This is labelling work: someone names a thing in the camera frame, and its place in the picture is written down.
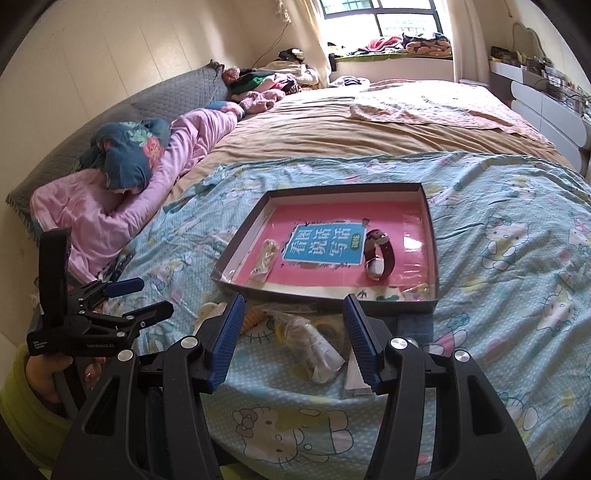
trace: window frame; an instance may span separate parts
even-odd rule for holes
[[[435,19],[435,26],[437,27],[437,31],[440,33],[444,33],[443,29],[441,28],[441,19],[439,18],[439,14],[437,13],[437,8],[435,7],[435,1],[429,0],[429,5],[431,5],[430,9],[426,8],[384,8],[382,6],[382,0],[377,0],[378,7],[372,8],[360,8],[357,10],[345,10],[344,12],[337,12],[334,14],[326,13],[324,8],[324,2],[320,0],[320,6],[322,7],[322,13],[324,15],[325,20],[330,20],[331,18],[340,18],[340,17],[349,17],[351,15],[373,15],[376,25],[378,26],[379,36],[383,37],[384,34],[382,32],[382,25],[380,25],[378,20],[378,15],[383,14],[418,14],[418,15],[431,15]]]

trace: blue label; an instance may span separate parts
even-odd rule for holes
[[[298,225],[283,260],[321,264],[360,265],[365,227],[361,223]]]

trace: pillow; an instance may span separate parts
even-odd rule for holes
[[[96,168],[105,174],[108,190],[139,193],[148,186],[169,141],[170,126],[161,118],[109,122],[92,136],[72,172]]]
[[[220,110],[221,112],[224,113],[234,113],[236,115],[236,118],[238,118],[238,121],[242,120],[244,118],[244,109],[238,105],[237,103],[234,102],[227,102],[225,100],[220,100],[219,102],[213,102],[210,103],[209,105],[206,106],[206,108],[209,108],[210,110]]]

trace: screw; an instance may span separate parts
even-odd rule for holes
[[[453,354],[458,362],[465,364],[470,359],[470,354],[464,350],[458,350]]]
[[[195,337],[185,337],[181,340],[181,347],[183,348],[194,348],[199,343]]]
[[[126,362],[134,357],[134,353],[131,350],[121,350],[117,355],[117,359],[120,362]]]
[[[390,346],[396,350],[404,350],[408,347],[408,342],[404,338],[393,338],[390,340]]]

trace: curtain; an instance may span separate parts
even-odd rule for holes
[[[452,25],[453,71],[456,82],[489,83],[484,33],[472,0],[446,0]]]
[[[320,30],[323,21],[320,0],[277,0],[278,11],[286,21],[291,18],[291,35],[306,56],[306,64],[318,72],[320,86],[329,84],[330,63],[327,43]]]

